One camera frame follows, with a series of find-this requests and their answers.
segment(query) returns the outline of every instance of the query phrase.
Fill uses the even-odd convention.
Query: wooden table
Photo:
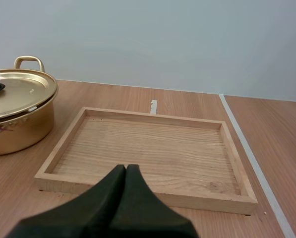
[[[30,148],[0,156],[0,237],[19,219],[74,198],[39,191],[33,177],[82,106],[149,113],[151,100],[158,100],[158,114],[226,121],[259,202],[251,216],[174,210],[190,218],[202,238],[284,237],[218,95],[70,81],[58,83],[56,122],[52,132]]]

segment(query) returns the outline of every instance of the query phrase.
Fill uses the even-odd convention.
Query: wooden tray
[[[224,121],[82,108],[36,174],[81,194],[117,164],[139,164],[168,206],[251,214],[257,200]]]

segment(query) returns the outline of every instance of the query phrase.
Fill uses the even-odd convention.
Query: pot lid
[[[16,63],[18,67],[21,64],[18,59],[15,67]],[[56,89],[55,79],[44,72],[17,68],[0,70],[0,119],[31,111],[50,98]]]

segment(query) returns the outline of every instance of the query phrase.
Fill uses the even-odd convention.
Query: wood grain
[[[226,100],[296,235],[296,102]]]
[[[139,164],[168,206],[246,215],[256,207],[224,122],[82,108],[68,131],[35,176],[41,190],[82,193],[84,184],[95,185],[116,165]],[[53,184],[50,174],[58,175]]]
[[[226,121],[259,202],[251,216],[185,208],[174,210],[190,218],[202,238],[284,237],[218,95],[70,81],[58,83],[59,95],[54,102],[56,123],[51,133],[30,148],[0,156],[0,238],[19,219],[74,198],[39,191],[33,177],[81,107],[149,113],[151,100],[158,100],[157,114],[160,115]]]

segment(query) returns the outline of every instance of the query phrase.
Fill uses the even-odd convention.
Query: metal pot
[[[20,69],[37,61],[40,71]],[[44,138],[54,124],[56,80],[33,56],[18,57],[14,69],[0,70],[0,155],[22,150]]]

